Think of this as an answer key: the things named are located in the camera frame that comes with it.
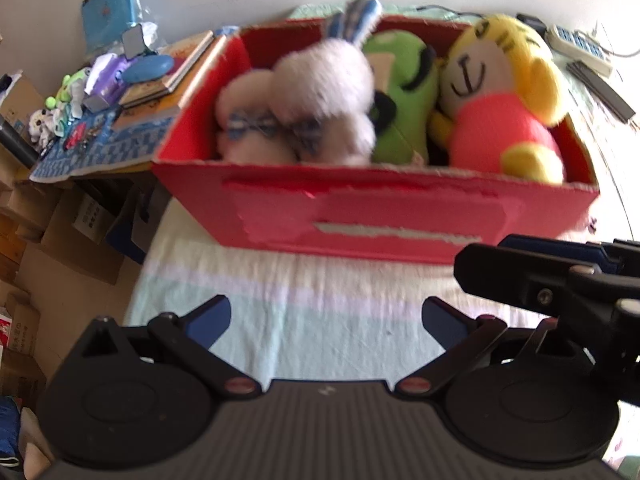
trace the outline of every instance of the small square mirror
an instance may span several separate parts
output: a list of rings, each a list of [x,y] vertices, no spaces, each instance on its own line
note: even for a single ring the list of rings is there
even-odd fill
[[[124,56],[127,60],[148,52],[140,23],[122,33],[122,45],[124,46]]]

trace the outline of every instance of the tiger plush head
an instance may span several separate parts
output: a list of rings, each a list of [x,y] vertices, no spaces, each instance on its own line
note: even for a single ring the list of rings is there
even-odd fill
[[[516,92],[546,126],[566,114],[564,77],[551,50],[531,27],[501,14],[469,27],[451,47],[440,75],[440,108],[454,119],[469,100],[497,92]]]

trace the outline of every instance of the ribbed black surface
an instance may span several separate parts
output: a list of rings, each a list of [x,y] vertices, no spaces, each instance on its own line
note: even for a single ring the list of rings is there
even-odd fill
[[[185,452],[151,467],[89,472],[58,463],[44,480],[608,480],[594,461],[559,472],[485,460],[444,429],[427,404],[391,396],[382,383],[274,381],[232,402]]]

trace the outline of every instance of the blue oval object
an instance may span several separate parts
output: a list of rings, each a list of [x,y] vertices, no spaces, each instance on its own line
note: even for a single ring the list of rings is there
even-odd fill
[[[122,80],[133,85],[152,81],[165,75],[174,67],[174,58],[161,54],[158,56],[145,56],[131,65],[122,73]]]

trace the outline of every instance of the black circular disc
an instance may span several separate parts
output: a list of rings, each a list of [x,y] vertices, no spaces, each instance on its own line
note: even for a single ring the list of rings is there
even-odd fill
[[[39,409],[43,431],[68,462],[146,465],[183,450],[204,431],[210,396],[188,373],[108,356],[89,363],[75,370],[81,373],[74,381],[54,378]]]
[[[618,425],[617,402],[588,378],[531,362],[460,377],[447,392],[445,407],[474,447],[528,465],[593,456]]]

